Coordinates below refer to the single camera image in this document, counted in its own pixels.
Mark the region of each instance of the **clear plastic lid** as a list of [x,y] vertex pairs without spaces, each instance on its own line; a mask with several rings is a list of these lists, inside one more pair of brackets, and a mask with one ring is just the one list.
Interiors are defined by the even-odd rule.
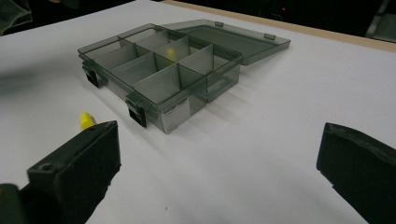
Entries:
[[290,40],[259,33],[220,21],[198,20],[165,24],[163,27],[241,52],[242,65],[255,63],[289,47]]

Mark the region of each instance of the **transparent storage box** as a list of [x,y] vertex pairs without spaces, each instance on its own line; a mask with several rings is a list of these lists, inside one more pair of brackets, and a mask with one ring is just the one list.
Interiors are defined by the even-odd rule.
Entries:
[[78,50],[87,79],[106,86],[141,126],[170,133],[239,80],[240,66],[290,41],[217,21],[147,24]]

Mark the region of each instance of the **white table surface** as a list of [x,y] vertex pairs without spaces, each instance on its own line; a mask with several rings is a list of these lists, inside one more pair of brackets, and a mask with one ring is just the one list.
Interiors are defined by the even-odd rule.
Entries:
[[[146,23],[209,19],[291,39],[170,134],[85,78],[77,49]],[[0,183],[116,120],[121,169],[88,223],[364,223],[316,169],[325,122],[396,147],[396,53],[137,0],[0,37]]]

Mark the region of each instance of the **dark background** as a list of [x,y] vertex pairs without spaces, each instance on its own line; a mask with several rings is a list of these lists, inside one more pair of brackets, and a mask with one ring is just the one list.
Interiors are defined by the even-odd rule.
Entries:
[[[28,0],[33,22],[11,28],[6,34],[65,21],[133,0],[80,0],[73,9],[47,0]],[[382,0],[178,0],[252,16],[285,21],[338,33],[364,36]],[[395,10],[392,0],[388,10]]]

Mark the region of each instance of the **yellow foam earplug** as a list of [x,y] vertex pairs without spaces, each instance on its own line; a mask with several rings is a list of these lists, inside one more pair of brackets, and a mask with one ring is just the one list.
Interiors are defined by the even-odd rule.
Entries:
[[93,126],[95,123],[92,120],[92,117],[89,113],[84,112],[79,116],[79,125],[82,130],[86,130],[87,128]]
[[168,50],[166,51],[166,57],[167,57],[169,60],[172,60],[172,61],[174,61],[174,62],[177,61],[177,56],[176,56],[176,53],[175,53],[175,50],[174,50],[174,49],[168,49]]

